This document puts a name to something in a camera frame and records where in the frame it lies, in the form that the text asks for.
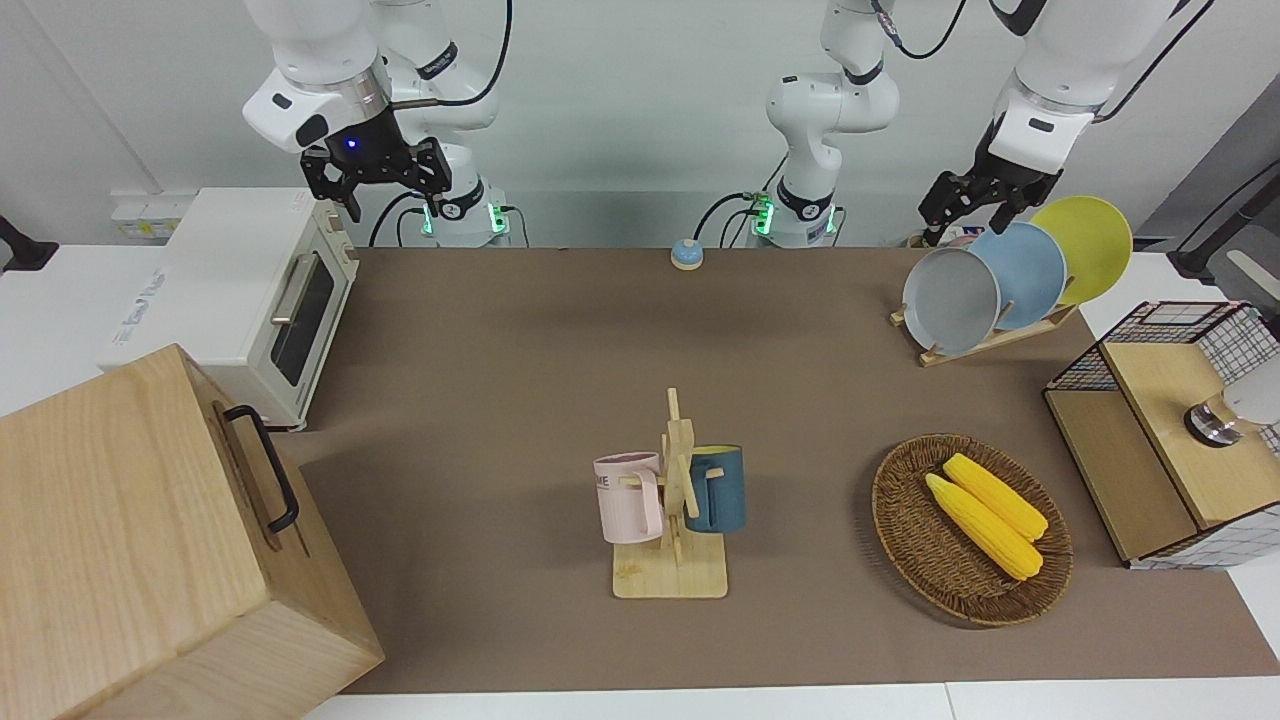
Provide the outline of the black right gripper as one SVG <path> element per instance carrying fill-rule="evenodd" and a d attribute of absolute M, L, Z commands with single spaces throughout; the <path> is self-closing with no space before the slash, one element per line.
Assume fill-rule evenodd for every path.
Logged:
<path fill-rule="evenodd" d="M 440 141 L 428 136 L 408 143 L 390 109 L 335 131 L 312 115 L 300 127 L 300 167 L 312 196 L 338 202 L 353 223 L 364 215 L 356 195 L 361 184 L 401 184 L 421 193 L 431 217 L 442 214 L 453 187 Z"/>

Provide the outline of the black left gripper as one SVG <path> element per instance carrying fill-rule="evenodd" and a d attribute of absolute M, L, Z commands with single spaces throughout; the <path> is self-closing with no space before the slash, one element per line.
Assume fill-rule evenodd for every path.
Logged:
<path fill-rule="evenodd" d="M 979 208 L 975 199 L 1000 199 L 989 228 L 1006 231 L 1028 208 L 1043 205 L 1062 176 L 1062 169 L 1050 174 L 995 155 L 989 146 L 1002 120 L 998 118 L 988 124 L 966 173 L 941 172 L 925 192 L 918 211 L 924 223 L 922 241 L 927 247 L 936 247 L 947 228 Z"/>

